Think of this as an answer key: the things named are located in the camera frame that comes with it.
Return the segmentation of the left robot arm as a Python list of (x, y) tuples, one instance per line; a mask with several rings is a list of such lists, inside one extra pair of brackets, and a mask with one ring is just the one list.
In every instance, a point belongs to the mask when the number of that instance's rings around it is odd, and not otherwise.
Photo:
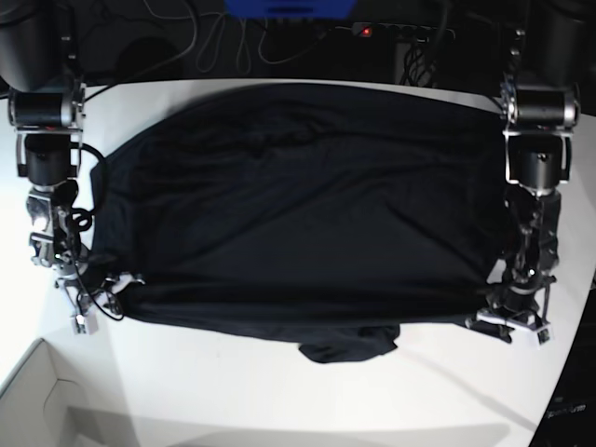
[(580, 117), (578, 83), (595, 43), (592, 1), (532, 1), (517, 32), (500, 88), (505, 121), (505, 205), (516, 227), (504, 254), (500, 282), (489, 287), (487, 306), (466, 321), (468, 329), (511, 343), (525, 332), (543, 345), (551, 338), (547, 304), (559, 263), (561, 183), (571, 177), (572, 139)]

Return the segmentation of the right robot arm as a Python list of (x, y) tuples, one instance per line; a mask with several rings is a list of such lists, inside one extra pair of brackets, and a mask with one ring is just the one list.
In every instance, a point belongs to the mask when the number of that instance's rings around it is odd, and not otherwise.
[(32, 261), (54, 271), (74, 332), (89, 334), (93, 310), (122, 319), (117, 293), (143, 280), (130, 273), (100, 278), (91, 268), (99, 260), (81, 240), (105, 199), (97, 194), (90, 210), (75, 206), (82, 155), (96, 157), (104, 181), (108, 170), (103, 155), (83, 141), (86, 84), (75, 39), (75, 13), (62, 2), (1, 4), (1, 78), (16, 132), (17, 172), (31, 184)]

